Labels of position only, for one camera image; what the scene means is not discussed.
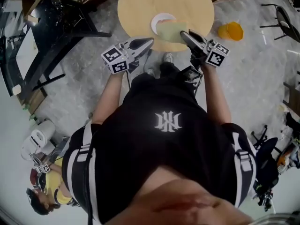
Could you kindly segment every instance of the gray floor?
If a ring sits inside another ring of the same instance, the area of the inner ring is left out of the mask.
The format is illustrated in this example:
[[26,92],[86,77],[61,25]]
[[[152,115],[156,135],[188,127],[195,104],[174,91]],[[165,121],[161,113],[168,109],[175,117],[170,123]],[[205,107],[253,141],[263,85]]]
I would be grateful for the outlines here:
[[[60,62],[66,77],[45,87],[48,97],[36,114],[39,118],[51,119],[59,135],[72,135],[93,111],[110,74],[101,60],[101,52],[128,39],[118,20],[117,2],[109,0],[91,14],[98,30],[112,30],[113,36],[84,38]],[[280,103],[286,93],[283,81],[296,81],[296,70],[300,70],[300,44],[289,37],[274,41],[282,35],[280,28],[259,28],[260,25],[277,24],[275,8],[261,7],[261,3],[283,6],[294,26],[300,27],[300,13],[291,7],[288,0],[225,0],[214,4],[215,22],[208,37],[231,49],[226,64],[218,70],[218,74],[233,122],[242,126],[248,134],[252,130],[260,131],[263,124],[268,124],[269,137],[281,137],[284,113]],[[240,23],[245,31],[244,39],[238,43],[221,40],[217,35],[218,27],[231,21]],[[154,52],[147,66],[157,65],[161,57],[162,53]],[[175,64],[180,69],[185,68],[189,65],[190,51],[175,53],[174,57]],[[61,67],[57,66],[53,75],[61,73]],[[132,77],[141,72],[140,68]],[[128,85],[124,78],[122,98],[127,92]],[[204,84],[196,98],[205,109]]]

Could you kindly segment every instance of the yellow object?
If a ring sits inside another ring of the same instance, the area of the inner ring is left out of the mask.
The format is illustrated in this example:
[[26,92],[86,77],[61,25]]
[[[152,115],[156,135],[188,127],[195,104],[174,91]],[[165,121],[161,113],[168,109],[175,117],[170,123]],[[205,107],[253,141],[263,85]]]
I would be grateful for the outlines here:
[[169,13],[178,21],[186,21],[188,28],[203,36],[210,32],[215,17],[211,0],[119,0],[118,3],[120,23],[129,36],[154,38],[152,49],[155,51],[186,50],[186,45],[163,41],[154,34],[151,21],[160,13]]
[[220,38],[241,41],[244,37],[244,31],[242,27],[237,22],[230,22],[219,28],[218,34]]
[[[62,157],[60,159],[57,159],[54,162],[56,165],[61,166],[62,165]],[[67,204],[72,198],[71,197],[65,197],[62,192],[59,189],[60,184],[62,183],[62,176],[55,172],[55,171],[50,171],[46,173],[46,190],[48,192],[51,191],[52,195],[54,196],[55,191],[58,189],[56,198],[57,201],[60,204]]]
[[156,25],[157,34],[164,41],[170,43],[186,44],[181,35],[181,31],[188,31],[187,23],[184,21],[165,20]]

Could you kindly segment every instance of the person with yellow shirt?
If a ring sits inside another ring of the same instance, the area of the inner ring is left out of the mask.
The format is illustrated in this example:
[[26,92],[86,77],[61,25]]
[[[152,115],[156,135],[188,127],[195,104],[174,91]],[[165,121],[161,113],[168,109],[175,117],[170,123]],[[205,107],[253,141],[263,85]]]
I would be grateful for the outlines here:
[[51,171],[45,176],[45,192],[39,189],[27,189],[31,206],[39,215],[48,215],[54,209],[59,209],[60,205],[68,204],[72,200],[72,196],[62,180],[62,160],[61,157],[53,164],[48,163]]

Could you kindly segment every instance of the backpack strap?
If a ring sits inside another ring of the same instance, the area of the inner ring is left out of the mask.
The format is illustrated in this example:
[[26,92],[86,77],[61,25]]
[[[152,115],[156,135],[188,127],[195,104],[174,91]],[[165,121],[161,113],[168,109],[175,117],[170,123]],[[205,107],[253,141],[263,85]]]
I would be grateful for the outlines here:
[[234,164],[237,180],[235,207],[239,207],[253,187],[256,178],[256,163],[251,149],[239,139],[240,134],[232,133],[235,150]]

